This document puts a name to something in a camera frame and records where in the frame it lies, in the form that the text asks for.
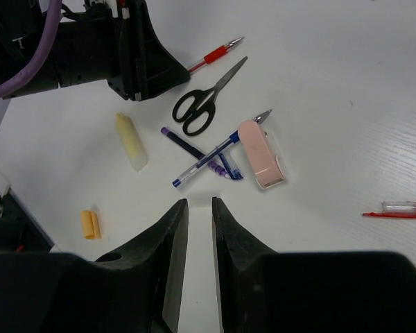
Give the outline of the red gel pen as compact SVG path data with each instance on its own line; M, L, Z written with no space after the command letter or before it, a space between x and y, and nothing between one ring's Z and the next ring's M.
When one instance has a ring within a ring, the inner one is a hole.
M226 44L219 46L217 49L211 51L210 53L205 55L203 58L201 58L199 61L192 64L188 68L188 72L192 75L198 70L202 69L203 67L206 67L207 65L210 65L211 63L217 61L223 56L226 56L231 50L235 49L240 43L242 43L244 39L245 39L244 37L239 37L239 38L229 41Z

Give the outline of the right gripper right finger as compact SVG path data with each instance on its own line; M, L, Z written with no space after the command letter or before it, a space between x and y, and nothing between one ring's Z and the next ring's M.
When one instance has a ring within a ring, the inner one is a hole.
M389 251L278 253L213 198L225 332L416 332L416 268Z

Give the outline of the blue gel pen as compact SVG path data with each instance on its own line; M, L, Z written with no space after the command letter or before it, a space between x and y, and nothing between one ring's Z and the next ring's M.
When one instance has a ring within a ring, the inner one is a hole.
M190 180L201 171L203 168L208 167L209 162L217 157L220 153L225 153L225 151L230 147L240 142L239 132L236 130L233 132L225 141L221 142L214 150L205 154L205 156L198 160L194 165L190 166L184 173L182 173L178 178L174 179L172 182L175 188L180 187L184 182Z

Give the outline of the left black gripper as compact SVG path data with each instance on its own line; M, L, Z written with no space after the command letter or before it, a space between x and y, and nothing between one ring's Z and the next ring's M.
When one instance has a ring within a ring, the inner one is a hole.
M161 44L145 1L0 1L0 99L98 80L123 99L146 101L190 73Z

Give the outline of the red pen cap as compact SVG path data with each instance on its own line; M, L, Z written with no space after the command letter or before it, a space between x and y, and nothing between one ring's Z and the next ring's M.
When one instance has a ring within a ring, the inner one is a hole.
M416 219L416 201L383 201L380 212L365 212L362 215L384 219Z

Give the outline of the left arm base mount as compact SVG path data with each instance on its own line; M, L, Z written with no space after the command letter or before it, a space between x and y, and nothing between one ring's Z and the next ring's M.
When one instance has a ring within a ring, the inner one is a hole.
M10 193L0 194L0 254L41 252L54 247L53 241Z

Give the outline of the black handled scissors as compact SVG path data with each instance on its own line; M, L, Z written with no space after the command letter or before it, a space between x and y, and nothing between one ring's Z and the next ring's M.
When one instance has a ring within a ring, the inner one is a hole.
M216 114L216 99L221 90L231 81L231 79L237 74L241 67L247 62L248 57L245 56L239 60L219 81L211 88L202 90L194 89L183 95L174 105L172 111L172 118L176 123L182 124L182 131L188 137L195 137L206 131L211 125ZM181 115L180 108L187 101L191 100L191 104ZM199 129L190 131L191 124L199 119L202 115L206 114L205 122L199 127Z

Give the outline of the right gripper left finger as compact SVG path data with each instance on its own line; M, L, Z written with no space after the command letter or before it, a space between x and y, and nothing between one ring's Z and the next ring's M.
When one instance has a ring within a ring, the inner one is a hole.
M188 222L182 199L94 262L0 254L0 332L176 332Z

